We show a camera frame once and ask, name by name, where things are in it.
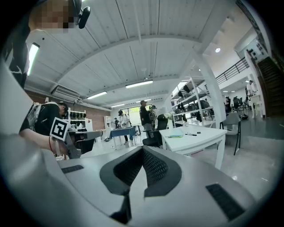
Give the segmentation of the person's left forearm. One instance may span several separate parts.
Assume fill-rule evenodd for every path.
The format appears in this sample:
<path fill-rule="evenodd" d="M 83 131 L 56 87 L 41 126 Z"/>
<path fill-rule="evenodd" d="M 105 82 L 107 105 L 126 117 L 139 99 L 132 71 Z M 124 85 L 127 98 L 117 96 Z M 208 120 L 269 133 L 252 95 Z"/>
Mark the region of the person's left forearm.
<path fill-rule="evenodd" d="M 30 129 L 24 129 L 19 132 L 19 135 L 26 140 L 36 143 L 41 149 L 47 149 L 56 155 L 67 155 L 67 147 L 61 140 L 51 136 L 41 135 Z"/>

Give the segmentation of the white display shelf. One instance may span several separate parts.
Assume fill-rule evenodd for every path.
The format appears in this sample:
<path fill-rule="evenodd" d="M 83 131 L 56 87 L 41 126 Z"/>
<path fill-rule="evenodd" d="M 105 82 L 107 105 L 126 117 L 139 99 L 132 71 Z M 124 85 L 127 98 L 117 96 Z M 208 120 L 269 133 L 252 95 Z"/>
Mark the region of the white display shelf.
<path fill-rule="evenodd" d="M 68 108 L 66 120 L 73 125 L 77 130 L 93 131 L 92 120 L 87 118 L 86 111 L 76 111 Z"/>

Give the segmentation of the grey chair with black legs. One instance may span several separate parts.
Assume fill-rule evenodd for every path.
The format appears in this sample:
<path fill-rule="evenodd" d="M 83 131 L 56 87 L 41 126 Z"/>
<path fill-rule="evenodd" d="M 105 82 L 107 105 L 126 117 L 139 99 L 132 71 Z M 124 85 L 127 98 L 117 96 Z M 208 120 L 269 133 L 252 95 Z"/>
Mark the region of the grey chair with black legs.
<path fill-rule="evenodd" d="M 239 115 L 236 112 L 230 113 L 227 118 L 219 124 L 219 129 L 227 130 L 226 135 L 237 137 L 233 154 L 235 156 L 241 145 L 241 119 Z"/>

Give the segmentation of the glass window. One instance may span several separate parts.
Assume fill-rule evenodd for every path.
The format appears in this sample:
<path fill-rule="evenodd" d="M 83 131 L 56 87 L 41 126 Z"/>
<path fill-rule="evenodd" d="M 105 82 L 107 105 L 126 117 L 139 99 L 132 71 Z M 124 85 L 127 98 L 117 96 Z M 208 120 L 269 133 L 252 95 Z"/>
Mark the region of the glass window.
<path fill-rule="evenodd" d="M 128 114 L 132 125 L 141 125 L 140 107 L 129 108 Z"/>

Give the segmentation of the person's black printed t-shirt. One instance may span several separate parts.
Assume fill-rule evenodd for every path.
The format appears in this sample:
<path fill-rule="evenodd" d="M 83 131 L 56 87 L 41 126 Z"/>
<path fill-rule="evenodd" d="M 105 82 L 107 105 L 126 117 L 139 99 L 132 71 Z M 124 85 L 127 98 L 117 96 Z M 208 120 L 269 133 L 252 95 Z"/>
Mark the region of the person's black printed t-shirt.
<path fill-rule="evenodd" d="M 12 31 L 2 51 L 6 65 L 22 88 L 24 88 L 29 68 L 26 40 L 30 32 L 28 18 L 25 18 Z"/>

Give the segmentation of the light blue fabric pouch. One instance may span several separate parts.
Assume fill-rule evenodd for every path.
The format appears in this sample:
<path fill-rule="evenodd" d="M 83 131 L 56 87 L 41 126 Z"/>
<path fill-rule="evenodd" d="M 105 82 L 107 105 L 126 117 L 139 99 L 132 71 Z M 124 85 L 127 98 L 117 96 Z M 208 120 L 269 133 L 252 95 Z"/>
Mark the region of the light blue fabric pouch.
<path fill-rule="evenodd" d="M 182 138 L 183 136 L 184 136 L 184 132 L 180 130 L 179 128 L 168 129 L 165 132 L 166 138 Z"/>

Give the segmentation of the blue covered table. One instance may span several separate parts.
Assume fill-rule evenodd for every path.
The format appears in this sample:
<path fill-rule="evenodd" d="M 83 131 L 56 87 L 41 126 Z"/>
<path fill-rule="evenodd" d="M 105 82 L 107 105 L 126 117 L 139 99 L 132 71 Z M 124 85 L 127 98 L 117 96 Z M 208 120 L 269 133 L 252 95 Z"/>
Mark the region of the blue covered table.
<path fill-rule="evenodd" d="M 132 141 L 133 145 L 136 145 L 136 139 L 135 139 L 135 128 L 134 127 L 128 127 L 128 128 L 120 128 L 120 129 L 114 129 L 110 132 L 109 138 L 114 142 L 114 148 L 117 149 L 115 138 L 121 137 L 124 135 L 129 135 L 130 140 Z"/>

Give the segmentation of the white ceiling air conditioner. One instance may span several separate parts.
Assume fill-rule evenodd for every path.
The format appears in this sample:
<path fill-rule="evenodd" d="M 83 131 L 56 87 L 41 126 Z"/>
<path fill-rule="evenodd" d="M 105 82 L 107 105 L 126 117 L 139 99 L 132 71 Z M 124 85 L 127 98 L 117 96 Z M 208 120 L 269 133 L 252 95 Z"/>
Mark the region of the white ceiling air conditioner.
<path fill-rule="evenodd" d="M 71 101 L 80 98 L 80 95 L 77 92 L 59 85 L 52 90 L 51 94 L 55 97 Z"/>

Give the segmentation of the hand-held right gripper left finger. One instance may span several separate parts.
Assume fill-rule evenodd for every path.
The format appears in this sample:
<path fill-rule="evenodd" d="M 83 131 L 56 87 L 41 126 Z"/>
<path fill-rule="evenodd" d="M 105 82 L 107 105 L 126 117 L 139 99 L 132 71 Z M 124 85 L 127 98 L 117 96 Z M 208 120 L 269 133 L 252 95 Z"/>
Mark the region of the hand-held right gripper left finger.
<path fill-rule="evenodd" d="M 92 157 L 58 161 L 75 190 L 107 216 L 130 212 L 136 215 L 143 190 L 141 146 Z"/>

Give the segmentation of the black office chair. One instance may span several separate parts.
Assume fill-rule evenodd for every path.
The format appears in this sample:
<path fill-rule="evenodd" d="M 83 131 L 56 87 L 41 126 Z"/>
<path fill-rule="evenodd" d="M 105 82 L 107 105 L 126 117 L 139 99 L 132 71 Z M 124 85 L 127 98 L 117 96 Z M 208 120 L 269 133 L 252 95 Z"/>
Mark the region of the black office chair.
<path fill-rule="evenodd" d="M 167 128 L 168 119 L 163 115 L 158 116 L 158 127 L 156 130 L 145 130 L 149 138 L 143 139 L 142 143 L 146 146 L 160 147 L 162 145 L 162 136 L 160 130 Z"/>

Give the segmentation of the white metal shelving rack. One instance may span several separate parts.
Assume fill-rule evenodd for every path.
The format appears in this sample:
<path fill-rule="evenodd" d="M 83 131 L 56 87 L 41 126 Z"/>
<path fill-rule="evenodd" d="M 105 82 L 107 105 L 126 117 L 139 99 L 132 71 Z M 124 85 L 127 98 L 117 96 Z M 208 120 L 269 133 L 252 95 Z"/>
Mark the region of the white metal shelving rack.
<path fill-rule="evenodd" d="M 197 125 L 212 127 L 215 122 L 210 94 L 203 86 L 202 77 L 188 76 L 182 80 L 171 95 L 173 127 Z"/>

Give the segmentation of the white counter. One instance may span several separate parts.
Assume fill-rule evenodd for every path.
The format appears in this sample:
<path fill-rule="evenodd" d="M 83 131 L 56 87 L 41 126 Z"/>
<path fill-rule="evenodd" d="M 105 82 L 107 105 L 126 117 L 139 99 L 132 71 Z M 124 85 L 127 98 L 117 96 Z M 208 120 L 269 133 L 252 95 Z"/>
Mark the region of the white counter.
<path fill-rule="evenodd" d="M 262 102 L 260 95 L 254 95 L 250 97 L 251 107 L 252 107 L 252 118 L 255 118 L 258 113 L 262 117 Z"/>

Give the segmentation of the row of black bags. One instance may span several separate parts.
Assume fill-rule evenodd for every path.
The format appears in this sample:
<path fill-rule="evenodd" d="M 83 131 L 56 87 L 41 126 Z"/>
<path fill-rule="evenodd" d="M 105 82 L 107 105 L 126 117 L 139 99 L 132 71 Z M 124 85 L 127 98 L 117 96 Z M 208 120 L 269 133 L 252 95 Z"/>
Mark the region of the row of black bags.
<path fill-rule="evenodd" d="M 200 113 L 199 109 L 204 110 L 209 108 L 210 105 L 207 102 L 207 98 L 202 100 L 207 94 L 203 90 L 198 92 L 198 89 L 199 87 L 194 89 L 193 86 L 187 84 L 178 92 L 179 99 L 174 112 L 178 114 L 179 120 L 187 121 L 185 114 L 181 115 L 180 113 L 189 112 L 191 118 L 195 117 L 197 121 L 202 122 L 201 116 L 203 112 Z"/>

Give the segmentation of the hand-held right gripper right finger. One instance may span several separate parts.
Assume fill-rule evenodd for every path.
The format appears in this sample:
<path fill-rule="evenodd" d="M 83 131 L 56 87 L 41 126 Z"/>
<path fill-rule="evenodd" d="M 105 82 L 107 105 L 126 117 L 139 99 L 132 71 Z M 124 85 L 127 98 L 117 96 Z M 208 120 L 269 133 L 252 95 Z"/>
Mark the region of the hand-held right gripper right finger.
<path fill-rule="evenodd" d="M 253 196 L 238 182 L 195 158 L 144 146 L 144 201 L 133 227 L 223 227 L 244 214 Z"/>

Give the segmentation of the black metal balcony railing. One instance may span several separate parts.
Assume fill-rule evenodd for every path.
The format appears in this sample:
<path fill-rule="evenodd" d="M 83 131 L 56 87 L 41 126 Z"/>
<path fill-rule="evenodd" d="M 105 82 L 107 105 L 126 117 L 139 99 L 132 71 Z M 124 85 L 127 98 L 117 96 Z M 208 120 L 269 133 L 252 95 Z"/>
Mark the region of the black metal balcony railing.
<path fill-rule="evenodd" d="M 247 60 L 245 59 L 245 57 L 243 57 L 240 61 L 238 61 L 233 66 L 231 66 L 229 69 L 227 69 L 222 74 L 220 74 L 218 77 L 216 77 L 216 81 L 218 85 L 220 85 L 228 81 L 229 79 L 233 78 L 234 76 L 240 74 L 247 68 L 249 68 L 249 64 L 247 63 Z"/>

